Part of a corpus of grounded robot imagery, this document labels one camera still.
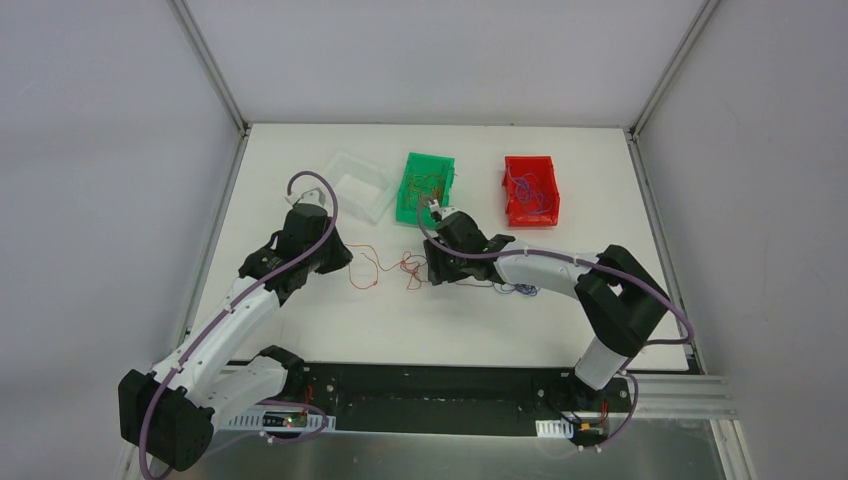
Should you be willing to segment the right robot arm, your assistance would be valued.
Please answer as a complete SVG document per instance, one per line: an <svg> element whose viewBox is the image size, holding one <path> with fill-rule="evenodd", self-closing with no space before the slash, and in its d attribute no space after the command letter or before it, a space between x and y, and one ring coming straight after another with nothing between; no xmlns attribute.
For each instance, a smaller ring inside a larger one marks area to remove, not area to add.
<svg viewBox="0 0 848 480"><path fill-rule="evenodd" d="M534 247L510 235L488 238L473 218L453 207L434 207L434 235L425 255L432 285L473 278L498 285L528 285L573 298L594 338L567 384L569 400L583 410L607 397L607 385L645 347L672 304L635 257L619 245L579 256Z"/></svg>

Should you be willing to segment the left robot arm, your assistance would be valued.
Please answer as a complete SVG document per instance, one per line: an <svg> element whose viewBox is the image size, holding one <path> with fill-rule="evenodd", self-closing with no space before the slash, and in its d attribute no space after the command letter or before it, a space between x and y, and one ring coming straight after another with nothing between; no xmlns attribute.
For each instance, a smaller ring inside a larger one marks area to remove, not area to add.
<svg viewBox="0 0 848 480"><path fill-rule="evenodd" d="M319 205L296 202L283 227L246 257L206 326L149 372L131 370L121 379L120 432L137 446L143 478L154 476L150 459L163 464L161 478L193 466L222 426L256 404L325 416L311 403L303 359L282 347L264 348L233 374L220 372L309 275L332 273L351 262L336 220Z"/></svg>

